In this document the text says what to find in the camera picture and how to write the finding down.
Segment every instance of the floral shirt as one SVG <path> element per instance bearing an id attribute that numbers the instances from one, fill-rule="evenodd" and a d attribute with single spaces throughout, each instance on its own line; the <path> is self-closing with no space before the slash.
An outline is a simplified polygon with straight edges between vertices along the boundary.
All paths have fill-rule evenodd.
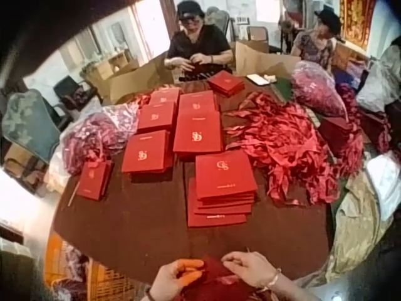
<path id="1" fill-rule="evenodd" d="M 294 45 L 301 50 L 302 60 L 317 63 L 327 70 L 334 54 L 333 43 L 328 40 L 326 47 L 319 49 L 311 37 L 312 32 L 312 30 L 300 32 L 294 40 Z"/>

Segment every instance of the white bag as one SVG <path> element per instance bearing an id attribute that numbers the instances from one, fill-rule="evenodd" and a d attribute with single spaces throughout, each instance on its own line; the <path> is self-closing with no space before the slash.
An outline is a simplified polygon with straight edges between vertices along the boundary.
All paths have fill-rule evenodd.
<path id="1" fill-rule="evenodd" d="M 393 45 L 372 66 L 365 85 L 357 95 L 357 102 L 369 111 L 384 112 L 384 106 L 400 98 L 400 82 L 400 48 Z"/>

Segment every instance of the black shirt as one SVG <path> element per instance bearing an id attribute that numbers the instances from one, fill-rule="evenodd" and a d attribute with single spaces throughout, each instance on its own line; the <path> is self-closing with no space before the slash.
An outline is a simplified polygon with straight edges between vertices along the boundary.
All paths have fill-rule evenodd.
<path id="1" fill-rule="evenodd" d="M 189 60 L 192 55 L 220 55 L 223 51 L 230 50 L 230 45 L 223 32 L 215 25 L 203 25 L 198 40 L 192 43 L 184 31 L 174 34 L 167 52 L 167 58 L 181 57 Z M 221 70 L 227 70 L 226 66 L 207 64 L 195 66 L 194 72 L 185 72 L 185 80 L 200 80 L 210 77 Z"/>

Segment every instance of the pink plastic bag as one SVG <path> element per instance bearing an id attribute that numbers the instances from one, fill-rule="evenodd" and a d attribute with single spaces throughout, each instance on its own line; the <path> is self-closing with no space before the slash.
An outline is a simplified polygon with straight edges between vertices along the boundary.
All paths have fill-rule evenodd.
<path id="1" fill-rule="evenodd" d="M 323 115 L 346 118 L 346 108 L 336 92 L 334 79 L 318 64 L 300 61 L 291 82 L 296 102 Z"/>
<path id="2" fill-rule="evenodd" d="M 100 162 L 124 149 L 137 131 L 138 105 L 103 107 L 69 129 L 61 146 L 66 170 L 79 174 L 86 161 Z"/>

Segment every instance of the stack of red folders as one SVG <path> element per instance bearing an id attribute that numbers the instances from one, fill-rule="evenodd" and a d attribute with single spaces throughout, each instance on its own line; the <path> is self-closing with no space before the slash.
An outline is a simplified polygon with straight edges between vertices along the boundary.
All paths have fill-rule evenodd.
<path id="1" fill-rule="evenodd" d="M 219 111 L 213 91 L 208 90 L 181 95 L 178 114 L 210 111 Z"/>
<path id="2" fill-rule="evenodd" d="M 77 195 L 99 201 L 106 193 L 113 162 L 86 162 L 83 165 Z"/>
<path id="3" fill-rule="evenodd" d="M 144 105 L 139 112 L 138 133 L 174 128 L 175 102 L 160 102 L 154 105 Z"/>
<path id="4" fill-rule="evenodd" d="M 154 91 L 150 96 L 150 105 L 156 105 L 163 102 L 175 102 L 178 103 L 180 97 L 180 88 L 169 88 Z"/>
<path id="5" fill-rule="evenodd" d="M 197 156 L 196 177 L 188 192 L 188 227 L 222 226 L 246 221 L 257 185 L 242 150 Z"/>
<path id="6" fill-rule="evenodd" d="M 166 130 L 131 136 L 125 149 L 122 172 L 165 172 L 173 166 L 174 160 L 169 140 L 170 133 Z"/>
<path id="7" fill-rule="evenodd" d="M 216 75 L 209 77 L 207 82 L 214 91 L 227 97 L 231 97 L 245 89 L 244 81 L 227 71 L 220 71 Z"/>
<path id="8" fill-rule="evenodd" d="M 222 151 L 220 114 L 216 111 L 179 113 L 174 153 L 181 159 Z"/>

